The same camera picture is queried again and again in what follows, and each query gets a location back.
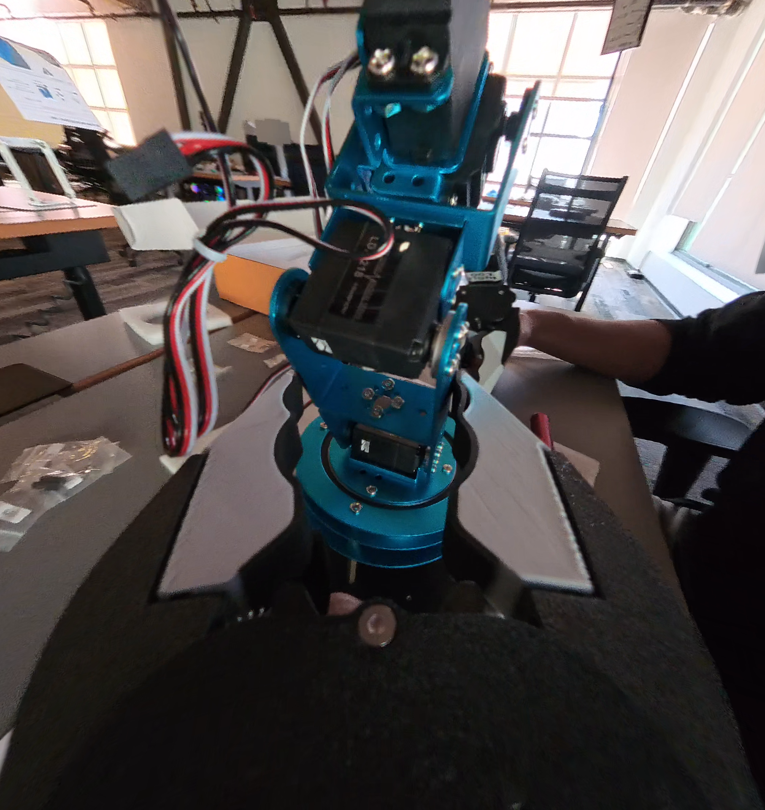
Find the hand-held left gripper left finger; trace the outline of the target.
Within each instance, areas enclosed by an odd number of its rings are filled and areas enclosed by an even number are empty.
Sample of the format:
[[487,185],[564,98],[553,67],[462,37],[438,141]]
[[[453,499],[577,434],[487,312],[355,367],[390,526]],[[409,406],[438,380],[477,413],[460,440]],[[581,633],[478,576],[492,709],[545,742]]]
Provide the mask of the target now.
[[296,467],[303,386],[283,372],[216,438],[157,587],[162,598],[273,600],[307,566]]

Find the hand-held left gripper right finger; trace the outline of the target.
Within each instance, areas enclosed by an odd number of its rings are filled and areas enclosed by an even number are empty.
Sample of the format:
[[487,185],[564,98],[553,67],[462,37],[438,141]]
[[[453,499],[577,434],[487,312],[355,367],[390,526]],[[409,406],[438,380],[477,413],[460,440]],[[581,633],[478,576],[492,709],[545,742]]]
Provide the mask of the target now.
[[467,373],[453,408],[452,575],[486,595],[595,595],[549,448]]

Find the blue toy robot arm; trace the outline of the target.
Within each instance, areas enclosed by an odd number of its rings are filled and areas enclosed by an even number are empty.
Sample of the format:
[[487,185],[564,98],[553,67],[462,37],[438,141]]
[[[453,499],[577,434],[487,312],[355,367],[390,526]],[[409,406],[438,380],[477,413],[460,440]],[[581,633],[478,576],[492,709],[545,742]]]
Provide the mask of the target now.
[[469,324],[465,282],[510,305],[498,235],[509,194],[480,207],[499,142],[507,177],[536,104],[508,114],[487,50],[489,2],[364,2],[354,122],[324,189],[331,214],[309,272],[270,303],[275,336],[321,424],[296,474],[313,530],[350,562],[404,570],[441,559],[453,389]]

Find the person's right forearm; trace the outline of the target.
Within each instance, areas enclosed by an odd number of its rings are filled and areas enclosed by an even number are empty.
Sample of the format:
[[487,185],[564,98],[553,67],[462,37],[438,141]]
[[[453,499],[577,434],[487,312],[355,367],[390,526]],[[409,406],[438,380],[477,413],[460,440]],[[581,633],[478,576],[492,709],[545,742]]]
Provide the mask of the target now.
[[765,400],[765,292],[675,320],[600,320],[525,309],[519,345],[655,395]]

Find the black office chair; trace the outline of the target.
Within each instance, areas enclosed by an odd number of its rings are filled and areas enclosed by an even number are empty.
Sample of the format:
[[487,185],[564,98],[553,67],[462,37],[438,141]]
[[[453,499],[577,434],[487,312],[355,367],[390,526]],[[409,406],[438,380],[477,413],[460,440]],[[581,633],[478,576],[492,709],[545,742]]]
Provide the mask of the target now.
[[508,260],[510,289],[587,298],[608,242],[608,224],[629,177],[566,175],[543,170]]

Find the clear bag of parts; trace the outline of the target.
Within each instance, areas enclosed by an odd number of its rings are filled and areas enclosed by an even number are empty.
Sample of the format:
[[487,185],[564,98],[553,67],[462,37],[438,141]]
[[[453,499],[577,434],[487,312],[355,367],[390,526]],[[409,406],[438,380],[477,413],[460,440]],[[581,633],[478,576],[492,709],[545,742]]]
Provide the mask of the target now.
[[0,501],[0,552],[10,552],[33,523],[33,510]]
[[67,498],[131,459],[105,437],[35,445],[13,460],[0,480],[12,491],[46,491]]

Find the white foam with oval hole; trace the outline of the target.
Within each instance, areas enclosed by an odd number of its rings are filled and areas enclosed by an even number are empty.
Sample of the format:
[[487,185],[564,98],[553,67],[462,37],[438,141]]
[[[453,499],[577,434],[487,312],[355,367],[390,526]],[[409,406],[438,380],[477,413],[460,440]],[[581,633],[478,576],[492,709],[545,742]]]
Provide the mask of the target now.
[[[135,335],[152,347],[157,348],[164,344],[163,319],[166,305],[166,300],[160,300],[145,305],[123,308],[118,311],[118,314],[124,324]],[[207,306],[205,328],[208,332],[225,329],[230,327],[232,323],[231,317],[224,311],[211,304]]]

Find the orange cardboard box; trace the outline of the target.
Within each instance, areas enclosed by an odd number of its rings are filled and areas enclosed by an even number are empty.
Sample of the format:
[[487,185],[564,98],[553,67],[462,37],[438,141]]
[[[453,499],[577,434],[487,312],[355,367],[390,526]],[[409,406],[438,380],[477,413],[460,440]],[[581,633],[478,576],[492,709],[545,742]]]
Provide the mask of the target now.
[[313,247],[293,238],[235,246],[215,265],[217,293],[232,305],[268,315],[280,276],[290,268],[308,269],[313,252]]

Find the person's torso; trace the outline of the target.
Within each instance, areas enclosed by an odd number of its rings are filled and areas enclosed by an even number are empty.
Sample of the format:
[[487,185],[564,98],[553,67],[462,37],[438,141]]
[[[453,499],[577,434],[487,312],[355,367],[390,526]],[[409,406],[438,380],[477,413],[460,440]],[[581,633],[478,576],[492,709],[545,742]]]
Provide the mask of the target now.
[[719,672],[765,805],[765,419],[744,426],[700,408],[626,398],[633,434],[675,453],[673,475],[697,474],[711,449],[728,463],[702,510],[657,494],[670,521],[681,591]]

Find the black glossy panel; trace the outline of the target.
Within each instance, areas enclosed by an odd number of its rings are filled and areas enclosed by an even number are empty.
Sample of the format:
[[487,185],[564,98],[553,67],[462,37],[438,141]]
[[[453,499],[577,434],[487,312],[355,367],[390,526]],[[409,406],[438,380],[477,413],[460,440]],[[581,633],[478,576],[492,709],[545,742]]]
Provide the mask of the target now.
[[72,384],[51,373],[27,364],[12,364],[0,369],[0,417],[63,394]]

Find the large window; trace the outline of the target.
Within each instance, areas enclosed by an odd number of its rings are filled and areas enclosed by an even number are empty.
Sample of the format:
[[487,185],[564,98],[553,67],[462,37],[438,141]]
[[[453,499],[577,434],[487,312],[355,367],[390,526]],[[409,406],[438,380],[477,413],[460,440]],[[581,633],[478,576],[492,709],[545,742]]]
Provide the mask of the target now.
[[492,70],[506,78],[508,113],[539,86],[509,197],[525,202],[545,172],[579,175],[593,162],[619,54],[603,54],[611,9],[492,12]]

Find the white foam block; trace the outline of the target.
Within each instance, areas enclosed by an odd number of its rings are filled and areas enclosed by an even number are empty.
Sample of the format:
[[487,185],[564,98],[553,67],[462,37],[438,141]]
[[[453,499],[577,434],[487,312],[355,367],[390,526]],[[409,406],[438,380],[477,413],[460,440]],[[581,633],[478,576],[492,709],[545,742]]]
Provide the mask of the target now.
[[194,248],[199,228],[176,198],[112,208],[117,226],[135,251],[183,251]]

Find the hanging paper sign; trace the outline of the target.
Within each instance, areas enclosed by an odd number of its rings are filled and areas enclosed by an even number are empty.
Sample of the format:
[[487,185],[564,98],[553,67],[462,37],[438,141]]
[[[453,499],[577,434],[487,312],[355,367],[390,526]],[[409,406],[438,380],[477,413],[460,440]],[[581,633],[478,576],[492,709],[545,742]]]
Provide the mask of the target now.
[[619,54],[641,45],[654,1],[614,1],[601,55]]

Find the wooden table with black legs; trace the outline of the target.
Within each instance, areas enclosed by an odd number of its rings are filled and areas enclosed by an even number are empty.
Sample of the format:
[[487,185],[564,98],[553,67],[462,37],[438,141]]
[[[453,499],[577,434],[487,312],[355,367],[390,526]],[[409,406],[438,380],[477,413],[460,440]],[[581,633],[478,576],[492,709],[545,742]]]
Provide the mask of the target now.
[[90,266],[110,257],[104,232],[117,229],[104,203],[0,186],[0,281],[60,272],[85,320],[106,315]]

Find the white stand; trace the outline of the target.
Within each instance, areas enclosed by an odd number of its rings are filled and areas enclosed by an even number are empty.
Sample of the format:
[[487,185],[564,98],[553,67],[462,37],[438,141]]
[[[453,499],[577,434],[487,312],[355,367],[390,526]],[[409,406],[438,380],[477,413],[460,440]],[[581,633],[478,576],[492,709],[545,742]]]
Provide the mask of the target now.
[[[50,172],[53,174],[54,179],[57,181],[61,192],[56,194],[57,197],[65,198],[66,203],[45,201],[43,198],[37,196],[38,192],[33,189],[27,175],[23,172],[23,168],[19,165],[16,157],[17,152],[23,152],[29,155],[38,155],[42,157],[49,167]],[[6,167],[11,172],[11,176],[23,190],[27,197],[27,206],[33,210],[58,210],[65,207],[77,206],[78,197],[71,186],[68,177],[59,164],[57,157],[50,145],[39,138],[17,138],[0,136],[0,156],[3,158]]]

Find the white info sheet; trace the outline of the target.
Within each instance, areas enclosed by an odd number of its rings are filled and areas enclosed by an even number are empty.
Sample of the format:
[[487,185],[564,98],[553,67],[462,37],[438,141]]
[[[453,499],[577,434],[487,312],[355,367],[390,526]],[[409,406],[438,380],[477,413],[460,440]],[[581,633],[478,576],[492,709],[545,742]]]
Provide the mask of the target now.
[[60,62],[1,35],[0,86],[28,121],[104,131]]

